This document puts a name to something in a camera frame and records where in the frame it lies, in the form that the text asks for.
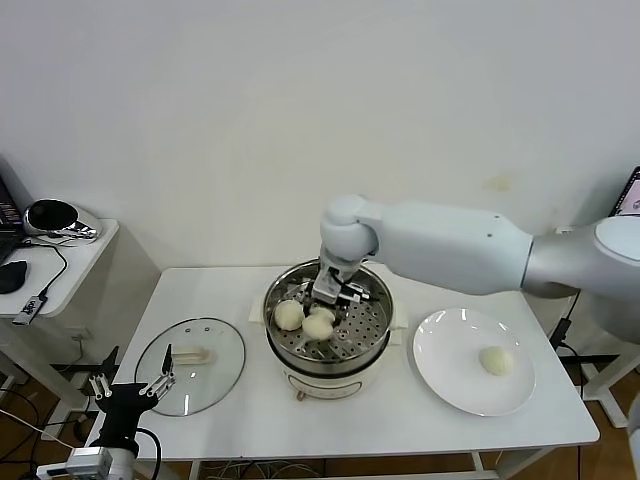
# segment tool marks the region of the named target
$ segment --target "white wall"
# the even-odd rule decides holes
[[[543,232],[640,163],[639,23],[635,0],[2,0],[0,153],[160,269],[314,256],[342,192]]]

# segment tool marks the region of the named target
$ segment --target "white table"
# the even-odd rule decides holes
[[[48,300],[38,313],[39,317],[53,317],[64,310],[104,249],[113,239],[118,231],[118,222],[115,220],[101,220],[101,222],[104,227],[103,232],[95,242],[78,247],[58,247],[69,265],[67,270],[49,288]],[[19,290],[0,295],[0,352],[30,373],[68,407],[81,409],[86,405],[87,398],[78,390],[77,383],[80,380],[73,383],[67,381],[51,368],[49,362],[39,352],[15,334],[10,326],[11,320],[5,320],[15,318],[27,300],[31,296],[37,295],[60,271],[63,262],[53,249],[37,247],[14,251],[6,263],[18,260],[27,261],[27,276],[25,284]]]
[[[409,317],[402,346],[382,357],[379,378],[353,397],[296,400],[265,339],[264,327],[247,321],[256,296],[285,267],[185,268],[165,271],[118,370],[115,382],[131,382],[145,347],[166,328],[188,318],[212,316],[238,328],[246,364],[234,389],[219,404],[188,417],[143,415],[141,426],[161,439],[164,460],[412,455],[483,450],[505,454],[495,472],[456,478],[508,478],[556,446],[594,442],[599,432],[564,368],[519,293],[471,297],[430,287],[373,265]],[[409,345],[418,323],[433,311],[464,306],[510,326],[530,352],[537,386],[529,402],[504,417],[483,418],[448,405],[419,377]],[[90,441],[97,437],[98,417]],[[140,460],[155,450],[140,436]],[[479,456],[474,455],[477,469]]]

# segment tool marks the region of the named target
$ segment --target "cable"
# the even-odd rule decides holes
[[[242,470],[242,473],[240,473],[240,476],[239,476],[238,478],[239,478],[239,479],[242,479],[242,478],[245,476],[245,474],[249,471],[249,469],[251,468],[251,466],[252,466],[254,463],[256,463],[256,462],[253,462],[253,461],[249,462],[249,465],[247,465],[246,467],[244,467],[244,469]]]
[[[560,343],[560,346],[569,349],[571,353],[573,353],[578,359],[578,369],[580,370],[580,399],[584,401],[584,373],[582,372],[582,362],[580,359],[580,355],[578,355],[578,352],[576,352],[572,346],[564,342]],[[578,445],[578,480],[581,480],[581,478],[582,478],[582,447]]]
[[[56,372],[64,373],[84,358],[84,346],[82,345],[82,338],[74,337],[73,341],[78,343],[78,348],[80,349],[80,354],[78,355],[78,358],[76,358],[73,362],[71,362],[69,365],[64,367],[62,370],[56,370]]]
[[[5,415],[7,415],[7,416],[19,421],[20,423],[23,423],[27,427],[32,428],[33,430],[35,430],[37,432],[45,434],[47,437],[50,437],[52,440],[58,442],[60,445],[64,445],[65,447],[73,450],[73,447],[71,445],[69,445],[68,443],[65,443],[62,440],[57,439],[53,435],[48,434],[47,432],[45,432],[44,430],[39,429],[38,427],[34,427],[29,422],[27,422],[26,420],[22,420],[20,417],[15,416],[13,413],[9,413],[6,410],[3,410],[2,408],[0,408],[0,413],[4,413]]]
[[[16,395],[20,398],[22,398],[25,402],[27,402],[31,408],[33,409],[34,413],[35,413],[35,418],[36,418],[36,424],[40,423],[40,415],[38,413],[38,409],[36,408],[35,404],[29,400],[27,397],[25,397],[24,395],[22,395],[21,393],[18,392],[14,392],[13,390],[9,390],[7,388],[0,388],[0,391],[4,391],[4,392],[8,392],[11,393],[13,395]],[[13,447],[11,450],[9,450],[7,453],[5,453],[4,455],[2,455],[2,457],[0,457],[0,463],[5,463],[8,457],[11,456],[11,454],[13,454],[16,450],[18,450],[20,447],[22,447],[25,443],[27,443],[29,441],[29,439],[31,438],[31,435],[33,435],[33,432],[29,432],[27,434],[27,436],[25,438],[23,438],[15,447]]]
[[[31,243],[30,240],[27,240],[27,241],[21,243],[18,246],[18,248],[35,248],[35,247],[52,248],[53,251],[56,252],[56,255],[58,255],[58,257],[60,257],[60,259],[63,262],[63,266],[58,271],[58,273],[56,273],[56,275],[51,280],[49,280],[49,283],[47,283],[42,290],[40,290],[40,293],[38,294],[38,297],[40,299],[42,299],[42,298],[46,298],[47,297],[47,292],[49,291],[49,287],[51,287],[51,285],[53,285],[53,282],[55,282],[58,278],[60,278],[60,275],[62,275],[65,272],[65,270],[69,266],[69,262],[67,262],[67,259],[64,258],[64,256],[60,253],[60,250],[58,250],[58,247],[55,246],[55,245],[44,245],[42,243]]]
[[[153,443],[156,444],[156,466],[153,469],[153,475],[151,475],[150,480],[157,480],[158,474],[160,473],[160,464],[162,463],[162,449],[160,448],[160,439],[153,433],[151,430],[147,430],[146,428],[136,428],[136,432],[144,433],[145,435],[151,437]]]
[[[308,465],[305,465],[304,463],[291,463],[289,465],[285,465],[284,467],[280,468],[279,470],[276,470],[276,472],[271,475],[270,478],[277,478],[278,475],[280,475],[282,472],[284,472],[285,470],[288,470],[290,468],[298,468],[300,470],[305,470],[309,473],[313,473],[316,477],[321,477],[322,475],[320,475],[318,472],[316,472],[313,468],[311,468]]]
[[[571,318],[571,314],[573,313],[573,309],[576,308],[576,305],[578,304],[578,299],[580,298],[581,293],[582,293],[582,290],[578,290],[578,293],[576,293],[576,295],[573,297],[573,303],[569,308],[569,312],[564,316],[564,318],[566,318],[567,320]]]

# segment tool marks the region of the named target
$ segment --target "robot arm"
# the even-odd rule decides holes
[[[523,289],[561,297],[585,289],[635,300],[640,218],[612,217],[568,234],[529,235],[502,215],[427,203],[339,198],[320,226],[313,296],[335,303],[365,258],[402,277],[470,295]]]

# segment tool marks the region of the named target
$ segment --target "pot lid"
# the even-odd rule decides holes
[[[222,320],[195,318],[173,325],[149,344],[138,361],[136,382],[156,379],[169,344],[176,383],[153,409],[161,415],[187,416],[215,405],[242,373],[245,348],[240,333]],[[188,360],[190,364],[180,364],[177,355],[187,350],[197,354]]]

